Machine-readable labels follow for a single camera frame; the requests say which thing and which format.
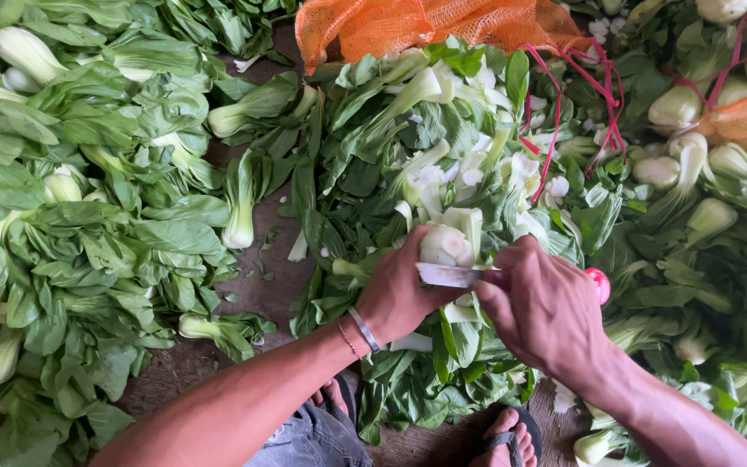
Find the black flip-flop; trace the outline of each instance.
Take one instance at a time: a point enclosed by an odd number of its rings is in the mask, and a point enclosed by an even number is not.
[[[538,460],[538,465],[542,465],[540,456],[544,453],[544,440],[540,435],[540,428],[538,428],[537,422],[534,421],[532,414],[529,413],[527,409],[523,407],[513,407],[513,409],[518,412],[518,423],[526,425],[526,432],[532,436],[534,456]],[[507,445],[509,447],[509,458],[512,464],[511,467],[523,467],[524,463],[520,457],[522,452],[518,447],[517,438],[514,437],[515,427],[517,427],[517,423],[514,424],[511,430],[483,440],[483,447],[480,454],[489,452],[499,445]]]
[[[339,373],[338,375],[334,377],[334,379],[336,379],[336,382],[338,383],[338,388],[342,393],[342,400],[345,401],[345,405],[348,408],[348,418],[350,419],[350,422],[354,425],[354,430],[355,430],[356,429],[356,398],[354,397],[354,392],[350,389],[350,383],[348,382],[348,378],[346,378],[345,375]],[[333,401],[327,397],[325,397],[325,402],[330,405],[333,405]]]

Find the floor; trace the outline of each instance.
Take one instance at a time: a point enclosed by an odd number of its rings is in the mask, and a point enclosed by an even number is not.
[[[275,43],[279,50],[296,60],[295,70],[301,75],[302,66],[293,34],[291,22],[281,24],[275,31]],[[220,57],[227,63],[230,74],[238,76],[232,58]],[[241,76],[261,83],[283,70],[285,68],[274,62],[259,60]],[[223,165],[231,158],[243,154],[244,149],[212,144],[207,157],[213,163]],[[287,253],[296,240],[298,223],[295,219],[279,217],[275,210],[281,197],[289,197],[289,191],[289,186],[282,187],[254,211],[257,244],[263,244],[263,237],[271,228],[281,227],[281,232],[271,241],[272,248],[259,252],[258,248],[253,247],[246,250],[243,256],[237,257],[244,268],[243,274],[254,269],[252,259],[260,258],[265,270],[275,273],[275,280],[264,281],[261,274],[250,278],[242,275],[216,286],[218,292],[237,292],[242,299],[240,303],[223,302],[218,309],[219,313],[256,313],[278,325],[278,333],[268,335],[265,344],[257,348],[258,352],[268,351],[292,340],[287,325],[292,313],[287,311],[287,307],[305,285],[314,264],[311,260],[299,263],[286,260]],[[151,365],[139,377],[129,380],[129,386],[118,406],[137,419],[144,418],[194,385],[212,377],[216,369],[220,370],[231,364],[210,341],[191,342],[179,338],[178,345],[172,349],[153,351]],[[358,365],[351,366],[348,375],[353,382],[358,381]],[[542,465],[575,465],[572,445],[578,435],[585,431],[585,427],[589,426],[589,415],[578,408],[567,414],[555,414],[552,410],[554,393],[555,387],[551,381],[542,380],[529,405],[545,437]],[[397,433],[386,428],[382,432],[382,444],[367,446],[368,452],[378,466],[465,466],[476,454],[475,448],[479,445],[483,432],[501,409],[500,406],[492,406],[470,416],[463,416],[457,425],[443,425],[436,430],[411,427],[405,432]]]

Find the hand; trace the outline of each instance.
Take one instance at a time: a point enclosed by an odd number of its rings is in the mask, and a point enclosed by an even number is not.
[[[424,290],[420,287],[416,266],[420,242],[432,228],[429,225],[414,227],[402,248],[382,256],[355,305],[379,345],[407,336],[428,313],[466,292],[461,288]]]
[[[500,250],[494,265],[509,272],[509,294],[485,281],[475,292],[503,344],[570,389],[583,384],[587,369],[613,347],[593,280],[569,261],[544,253],[530,235]]]

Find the pink knife handle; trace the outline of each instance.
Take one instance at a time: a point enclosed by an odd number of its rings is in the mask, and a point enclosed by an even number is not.
[[[483,280],[491,284],[495,284],[501,288],[503,292],[510,292],[512,290],[512,281],[509,271],[502,269],[487,269],[483,271]]]
[[[607,278],[601,269],[587,268],[584,270],[584,274],[595,282],[595,292],[598,295],[598,304],[603,305],[607,303],[610,298],[610,279]]]

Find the gray jeans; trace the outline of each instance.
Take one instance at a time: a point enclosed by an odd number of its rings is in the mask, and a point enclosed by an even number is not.
[[[246,467],[371,467],[353,422],[332,404],[299,407]]]

